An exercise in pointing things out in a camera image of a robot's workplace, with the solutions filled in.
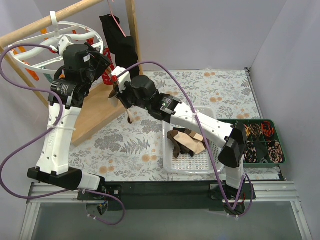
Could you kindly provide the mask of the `white round clip hanger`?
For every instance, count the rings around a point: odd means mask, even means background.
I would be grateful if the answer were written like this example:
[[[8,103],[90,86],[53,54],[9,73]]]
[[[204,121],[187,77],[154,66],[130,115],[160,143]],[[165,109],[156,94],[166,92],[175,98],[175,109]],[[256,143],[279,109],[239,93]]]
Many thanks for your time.
[[[53,75],[56,71],[48,67],[63,60],[63,52],[70,45],[88,43],[99,53],[104,51],[102,37],[92,28],[83,24],[58,21],[55,11],[50,12],[53,31],[42,33],[16,42],[18,46],[12,49],[9,54],[14,61],[28,72]],[[40,55],[46,47],[49,47],[56,56],[37,64],[29,64],[29,59],[34,59]]]

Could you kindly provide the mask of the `black sock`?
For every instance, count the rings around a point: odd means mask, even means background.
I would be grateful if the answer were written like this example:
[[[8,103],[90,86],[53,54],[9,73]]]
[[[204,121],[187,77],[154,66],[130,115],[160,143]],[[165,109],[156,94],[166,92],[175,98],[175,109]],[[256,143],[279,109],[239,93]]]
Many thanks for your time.
[[[186,128],[179,128],[179,127],[174,127],[173,130],[179,131],[181,133],[185,133],[185,131],[187,130]],[[177,145],[179,146],[180,149],[180,153],[181,154],[189,154],[191,157],[194,156],[194,152],[192,150],[190,150],[189,148],[187,148],[186,146],[184,146],[183,144],[181,144],[178,141],[175,141],[177,143]]]

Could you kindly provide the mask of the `cream brown striped sock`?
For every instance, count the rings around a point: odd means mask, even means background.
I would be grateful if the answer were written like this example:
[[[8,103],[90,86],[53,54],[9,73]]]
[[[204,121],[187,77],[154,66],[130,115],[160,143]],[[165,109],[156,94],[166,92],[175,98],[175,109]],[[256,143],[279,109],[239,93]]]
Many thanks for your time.
[[[192,150],[195,154],[200,154],[207,149],[203,136],[189,129],[185,133],[179,132],[174,139]]]
[[[174,148],[173,148],[173,156],[177,159],[180,154],[185,153],[184,147],[174,139],[175,136],[179,134],[178,130],[170,130],[167,132],[167,138],[173,143]]]

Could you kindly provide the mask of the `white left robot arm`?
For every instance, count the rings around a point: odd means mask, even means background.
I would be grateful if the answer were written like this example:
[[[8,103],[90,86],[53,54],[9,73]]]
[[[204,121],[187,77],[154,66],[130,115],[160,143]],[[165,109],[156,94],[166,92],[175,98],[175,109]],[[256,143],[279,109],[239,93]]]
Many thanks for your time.
[[[54,75],[49,101],[50,131],[30,179],[67,190],[89,190],[95,200],[106,196],[104,179],[69,166],[69,151],[76,121],[92,84],[110,66],[110,60],[89,43],[72,44],[62,54],[64,65]]]

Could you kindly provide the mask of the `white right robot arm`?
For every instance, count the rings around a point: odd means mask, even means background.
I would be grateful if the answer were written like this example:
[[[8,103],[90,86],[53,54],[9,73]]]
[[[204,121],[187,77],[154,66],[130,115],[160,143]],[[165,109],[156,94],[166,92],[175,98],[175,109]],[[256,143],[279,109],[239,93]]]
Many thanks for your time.
[[[114,91],[115,98],[126,109],[133,106],[144,109],[154,119],[194,131],[221,148],[218,160],[225,168],[227,195],[232,199],[243,195],[244,154],[248,142],[243,123],[222,122],[197,112],[175,96],[159,92],[145,75],[117,76]]]

